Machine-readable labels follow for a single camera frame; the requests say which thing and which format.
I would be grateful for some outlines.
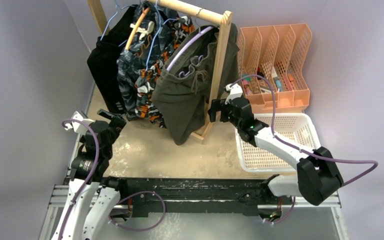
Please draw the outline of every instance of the orange organizer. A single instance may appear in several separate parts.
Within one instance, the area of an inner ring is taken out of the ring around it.
[[[242,27],[237,40],[242,76],[263,74],[274,90],[276,111],[298,112],[308,107],[310,90],[302,69],[312,39],[307,24]],[[241,83],[256,114],[271,113],[273,98],[267,84],[256,77]]]

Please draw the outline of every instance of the wooden rack base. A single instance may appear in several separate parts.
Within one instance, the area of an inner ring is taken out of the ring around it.
[[[148,2],[155,3],[156,0],[148,0]],[[87,0],[87,3],[93,17],[95,18],[98,29],[102,34],[108,22],[104,13],[104,9],[101,5],[101,0]],[[158,5],[208,21],[215,25],[219,25],[220,31],[218,34],[214,72],[212,74],[211,91],[209,95],[209,103],[211,103],[212,100],[217,98],[219,92],[220,79],[222,78],[223,64],[225,61],[226,47],[228,45],[233,13],[230,11],[225,11],[223,14],[219,14],[179,0],[159,0]],[[203,111],[205,111],[205,116],[207,116],[205,118],[205,125],[190,135],[193,140],[201,144],[204,143],[207,134],[210,132],[211,127],[213,126],[213,124],[210,122],[210,117],[207,114],[207,110],[208,107],[203,109]]]

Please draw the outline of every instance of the gray wall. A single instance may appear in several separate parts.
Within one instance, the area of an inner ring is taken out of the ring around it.
[[[65,0],[86,44],[98,30],[86,1]],[[121,6],[135,1],[119,1]],[[313,42],[305,65],[311,89],[308,114],[320,141],[335,157],[376,159],[380,167],[340,191],[353,239],[384,239],[384,1],[380,0],[188,0],[234,12],[239,27],[308,23]],[[112,0],[102,0],[107,16]],[[341,166],[345,179],[366,166]]]
[[[89,52],[62,0],[0,0],[0,239],[37,239],[84,110]]]

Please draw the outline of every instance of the white basket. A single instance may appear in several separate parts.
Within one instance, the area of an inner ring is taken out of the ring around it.
[[[255,118],[272,125],[272,113],[254,114]],[[276,113],[274,130],[283,136],[313,149],[320,147],[319,137],[310,117],[304,113]],[[244,142],[236,131],[240,166],[249,173],[294,172],[289,164],[258,147]]]

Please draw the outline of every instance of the black pants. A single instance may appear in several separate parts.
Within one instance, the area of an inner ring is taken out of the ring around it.
[[[92,50],[87,65],[92,73],[96,86],[102,94],[108,111],[116,114],[125,113],[125,104],[117,81],[117,59],[124,46],[119,46],[129,38],[130,24],[135,14],[136,6],[131,6],[120,21],[102,39],[98,37],[96,48]]]

